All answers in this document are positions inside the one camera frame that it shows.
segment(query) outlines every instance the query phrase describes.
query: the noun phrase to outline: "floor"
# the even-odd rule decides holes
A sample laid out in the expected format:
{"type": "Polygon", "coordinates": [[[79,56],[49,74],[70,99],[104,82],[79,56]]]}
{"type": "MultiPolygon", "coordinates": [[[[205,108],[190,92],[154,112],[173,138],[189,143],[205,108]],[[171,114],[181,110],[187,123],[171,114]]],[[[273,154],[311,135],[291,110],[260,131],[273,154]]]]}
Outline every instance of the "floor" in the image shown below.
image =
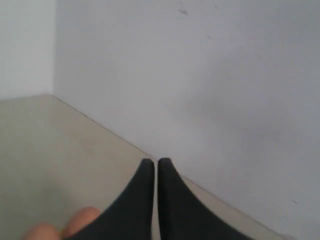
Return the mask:
{"type": "MultiPolygon", "coordinates": [[[[148,155],[50,95],[0,101],[0,239],[38,222],[61,228],[84,206],[112,203],[148,155]]],[[[184,178],[223,220],[256,240],[271,230],[184,178]]],[[[152,234],[159,240],[154,206],[152,234]]]]}

